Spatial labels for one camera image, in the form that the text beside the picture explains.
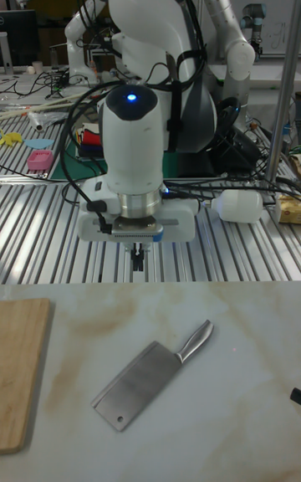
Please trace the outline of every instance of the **knife handle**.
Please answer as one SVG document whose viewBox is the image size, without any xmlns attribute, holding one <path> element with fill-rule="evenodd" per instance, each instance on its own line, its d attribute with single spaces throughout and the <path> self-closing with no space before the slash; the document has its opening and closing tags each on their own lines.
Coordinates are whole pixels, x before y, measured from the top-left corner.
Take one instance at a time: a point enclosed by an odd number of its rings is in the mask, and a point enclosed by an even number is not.
<svg viewBox="0 0 301 482">
<path fill-rule="evenodd" d="M 180 359 L 182 365 L 183 363 L 186 363 L 193 354 L 196 354 L 204 342 L 209 339 L 213 332 L 213 328 L 214 325 L 209 320 L 206 320 L 206 322 L 204 322 L 204 324 L 188 339 L 183 348 L 175 354 L 175 356 Z"/>
</svg>

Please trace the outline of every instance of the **red object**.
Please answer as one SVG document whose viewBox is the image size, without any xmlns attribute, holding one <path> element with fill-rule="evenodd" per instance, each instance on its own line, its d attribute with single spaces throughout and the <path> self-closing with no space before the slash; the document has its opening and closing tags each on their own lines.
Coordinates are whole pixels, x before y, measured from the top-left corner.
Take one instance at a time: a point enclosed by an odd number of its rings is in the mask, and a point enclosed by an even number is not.
<svg viewBox="0 0 301 482">
<path fill-rule="evenodd" d="M 87 130 L 84 131 L 81 143 L 85 146 L 101 146 L 99 134 Z"/>
</svg>

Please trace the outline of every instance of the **blue paper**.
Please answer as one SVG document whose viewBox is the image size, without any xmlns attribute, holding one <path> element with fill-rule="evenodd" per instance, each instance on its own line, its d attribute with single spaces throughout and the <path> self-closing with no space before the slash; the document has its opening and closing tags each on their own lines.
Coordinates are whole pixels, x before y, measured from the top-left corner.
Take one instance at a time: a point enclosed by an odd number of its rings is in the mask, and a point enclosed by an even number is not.
<svg viewBox="0 0 301 482">
<path fill-rule="evenodd" d="M 46 149 L 46 147 L 52 146 L 54 140 L 48 140 L 47 138 L 35 138 L 34 140 L 24 140 L 25 146 L 31 147 L 31 149 Z"/>
</svg>

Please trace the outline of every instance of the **cleaver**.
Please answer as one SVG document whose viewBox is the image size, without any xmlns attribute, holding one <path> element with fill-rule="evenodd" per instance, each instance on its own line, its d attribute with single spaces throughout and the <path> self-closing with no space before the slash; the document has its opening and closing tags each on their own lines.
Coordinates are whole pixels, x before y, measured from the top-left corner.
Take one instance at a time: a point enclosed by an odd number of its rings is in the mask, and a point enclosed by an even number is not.
<svg viewBox="0 0 301 482">
<path fill-rule="evenodd" d="M 206 320 L 176 354 L 152 342 L 92 401 L 91 406 L 121 432 L 198 352 L 213 332 Z"/>
</svg>

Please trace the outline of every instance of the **wooden block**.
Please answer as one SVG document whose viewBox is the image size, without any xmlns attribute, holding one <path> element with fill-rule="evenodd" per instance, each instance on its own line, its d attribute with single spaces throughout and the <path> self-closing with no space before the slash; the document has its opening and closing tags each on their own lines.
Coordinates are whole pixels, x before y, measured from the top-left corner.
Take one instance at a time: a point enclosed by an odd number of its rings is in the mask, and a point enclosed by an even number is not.
<svg viewBox="0 0 301 482">
<path fill-rule="evenodd" d="M 24 443 L 50 302 L 0 302 L 0 454 Z"/>
</svg>

